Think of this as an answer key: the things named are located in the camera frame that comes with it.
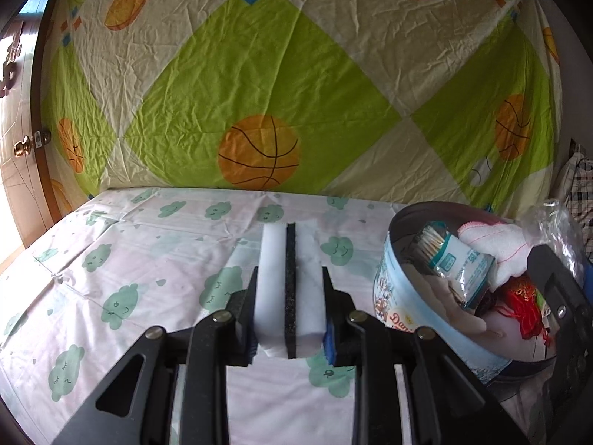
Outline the white black sponge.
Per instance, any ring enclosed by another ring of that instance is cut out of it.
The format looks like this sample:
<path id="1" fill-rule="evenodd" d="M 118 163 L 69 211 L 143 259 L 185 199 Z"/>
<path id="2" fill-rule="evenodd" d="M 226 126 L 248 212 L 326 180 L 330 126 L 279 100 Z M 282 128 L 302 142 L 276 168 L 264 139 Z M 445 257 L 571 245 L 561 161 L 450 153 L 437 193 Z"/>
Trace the white black sponge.
<path id="1" fill-rule="evenodd" d="M 321 349 L 326 333 L 323 266 L 308 223 L 264 225 L 253 326 L 270 357 L 307 359 Z"/>

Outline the clear plastic bag grey item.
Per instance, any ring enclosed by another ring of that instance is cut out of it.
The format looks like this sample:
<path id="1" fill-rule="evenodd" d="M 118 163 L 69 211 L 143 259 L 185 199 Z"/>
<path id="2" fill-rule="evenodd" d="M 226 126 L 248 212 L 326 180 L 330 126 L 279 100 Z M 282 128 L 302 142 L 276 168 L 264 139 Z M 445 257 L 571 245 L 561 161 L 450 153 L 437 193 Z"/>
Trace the clear plastic bag grey item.
<path id="1" fill-rule="evenodd" d="M 582 232 L 562 202 L 550 199 L 531 206 L 521 214 L 518 223 L 530 246 L 548 245 L 580 287 L 584 286 L 588 258 Z"/>

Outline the white pink-trimmed cloth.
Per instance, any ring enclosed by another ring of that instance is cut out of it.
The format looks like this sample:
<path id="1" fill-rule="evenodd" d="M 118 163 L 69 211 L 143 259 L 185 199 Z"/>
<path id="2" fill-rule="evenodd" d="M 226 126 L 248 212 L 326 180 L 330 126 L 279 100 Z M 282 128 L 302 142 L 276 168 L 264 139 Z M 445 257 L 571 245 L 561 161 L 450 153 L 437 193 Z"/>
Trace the white pink-trimmed cloth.
<path id="1" fill-rule="evenodd" d="M 532 246 L 528 244 L 520 226 L 469 221 L 459 227 L 457 236 L 472 249 L 494 258 L 488 278 L 491 292 L 495 292 L 512 277 L 520 277 L 527 271 L 527 259 Z"/>

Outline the cotton swab packet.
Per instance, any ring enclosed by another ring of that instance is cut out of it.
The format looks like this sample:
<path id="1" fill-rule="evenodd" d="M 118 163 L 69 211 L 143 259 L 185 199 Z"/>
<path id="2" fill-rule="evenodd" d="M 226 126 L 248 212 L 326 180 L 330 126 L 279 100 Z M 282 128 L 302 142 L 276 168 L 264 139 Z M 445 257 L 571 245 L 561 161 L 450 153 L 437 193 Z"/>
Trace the cotton swab packet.
<path id="1" fill-rule="evenodd" d="M 449 282 L 454 299 L 476 310 L 490 285 L 494 258 L 471 248 L 443 222 L 430 221 L 413 237 L 410 252 L 432 274 Z"/>

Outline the red orange knot ornament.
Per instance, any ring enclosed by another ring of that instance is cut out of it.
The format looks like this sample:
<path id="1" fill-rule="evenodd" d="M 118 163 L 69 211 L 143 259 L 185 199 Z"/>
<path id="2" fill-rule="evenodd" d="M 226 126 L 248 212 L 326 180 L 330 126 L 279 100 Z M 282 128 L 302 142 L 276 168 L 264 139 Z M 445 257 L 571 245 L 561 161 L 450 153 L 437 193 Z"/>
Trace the red orange knot ornament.
<path id="1" fill-rule="evenodd" d="M 552 344 L 552 338 L 543 322 L 543 298 L 527 275 L 511 277 L 497 288 L 498 304 L 494 309 L 508 319 L 514 319 L 520 327 L 523 340 L 540 336 L 544 346 Z"/>

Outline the plaid cloth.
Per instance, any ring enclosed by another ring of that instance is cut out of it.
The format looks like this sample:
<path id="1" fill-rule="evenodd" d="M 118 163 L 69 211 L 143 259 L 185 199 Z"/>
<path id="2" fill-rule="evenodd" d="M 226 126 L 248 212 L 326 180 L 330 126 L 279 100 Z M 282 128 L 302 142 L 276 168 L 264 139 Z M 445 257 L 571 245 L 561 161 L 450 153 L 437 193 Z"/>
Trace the plaid cloth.
<path id="1" fill-rule="evenodd" d="M 592 159 L 577 145 L 561 168 L 551 195 L 560 200 L 580 226 L 585 253 L 592 260 L 593 181 Z"/>

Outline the blue cookie tin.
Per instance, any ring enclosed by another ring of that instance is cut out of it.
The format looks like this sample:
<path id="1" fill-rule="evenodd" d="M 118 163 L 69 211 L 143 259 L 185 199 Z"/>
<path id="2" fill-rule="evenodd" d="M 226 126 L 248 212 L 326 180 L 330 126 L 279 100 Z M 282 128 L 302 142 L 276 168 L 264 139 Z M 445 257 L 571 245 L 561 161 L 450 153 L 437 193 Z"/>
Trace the blue cookie tin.
<path id="1" fill-rule="evenodd" d="M 556 357 L 556 347 L 540 336 L 521 338 L 516 319 L 491 310 L 483 316 L 468 313 L 444 296 L 444 287 L 433 290 L 426 275 L 405 256 L 404 248 L 422 225 L 439 221 L 455 232 L 478 221 L 488 225 L 504 218 L 487 211 L 451 202 L 409 205 L 392 218 L 384 256 L 373 284 L 375 316 L 386 326 L 412 333 L 429 326 L 459 355 L 483 384 L 494 380 L 522 381 L 535 376 Z"/>

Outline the brown wooden door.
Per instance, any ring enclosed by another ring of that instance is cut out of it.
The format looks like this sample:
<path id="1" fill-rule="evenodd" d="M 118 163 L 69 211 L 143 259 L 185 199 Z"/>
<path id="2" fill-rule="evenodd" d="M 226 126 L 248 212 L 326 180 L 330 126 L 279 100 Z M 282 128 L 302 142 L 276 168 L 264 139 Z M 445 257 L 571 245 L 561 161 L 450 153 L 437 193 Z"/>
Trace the brown wooden door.
<path id="1" fill-rule="evenodd" d="M 57 0 L 27 0 L 1 31 L 1 75 L 10 37 L 8 26 L 24 21 L 22 51 L 13 88 L 1 98 L 1 185 L 22 245 L 27 248 L 61 219 L 46 157 L 51 131 L 41 123 L 42 62 Z M 34 150 L 16 158 L 13 146 L 25 135 Z"/>

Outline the brass door knob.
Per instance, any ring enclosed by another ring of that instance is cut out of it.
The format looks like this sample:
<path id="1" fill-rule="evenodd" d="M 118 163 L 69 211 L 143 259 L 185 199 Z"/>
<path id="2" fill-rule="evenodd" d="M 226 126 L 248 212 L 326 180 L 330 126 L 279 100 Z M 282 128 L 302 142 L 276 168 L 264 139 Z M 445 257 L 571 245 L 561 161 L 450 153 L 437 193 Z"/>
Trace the brass door knob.
<path id="1" fill-rule="evenodd" d="M 34 142 L 32 138 L 25 135 L 20 141 L 13 146 L 13 154 L 16 158 L 27 157 L 34 150 Z"/>

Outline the green cream basketball sheet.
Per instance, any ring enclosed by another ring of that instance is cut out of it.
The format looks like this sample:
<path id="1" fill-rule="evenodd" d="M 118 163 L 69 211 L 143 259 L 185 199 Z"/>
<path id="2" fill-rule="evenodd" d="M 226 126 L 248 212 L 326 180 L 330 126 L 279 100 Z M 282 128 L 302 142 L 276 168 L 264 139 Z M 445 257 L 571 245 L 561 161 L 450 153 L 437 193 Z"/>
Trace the green cream basketball sheet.
<path id="1" fill-rule="evenodd" d="M 57 0 L 41 122 L 62 213 L 170 186 L 514 217 L 561 96 L 538 0 Z"/>

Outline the dark door ornament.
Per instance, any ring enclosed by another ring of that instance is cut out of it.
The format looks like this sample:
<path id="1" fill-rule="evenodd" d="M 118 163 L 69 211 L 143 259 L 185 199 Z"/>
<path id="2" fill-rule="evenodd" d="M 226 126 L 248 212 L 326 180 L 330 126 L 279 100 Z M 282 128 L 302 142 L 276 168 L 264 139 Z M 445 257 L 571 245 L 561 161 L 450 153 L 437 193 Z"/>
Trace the dark door ornament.
<path id="1" fill-rule="evenodd" d="M 16 81 L 17 59 L 22 51 L 21 35 L 24 28 L 24 21 L 17 19 L 8 26 L 6 36 L 10 37 L 10 44 L 7 47 L 6 58 L 2 65 L 1 92 L 0 96 L 5 98 Z"/>

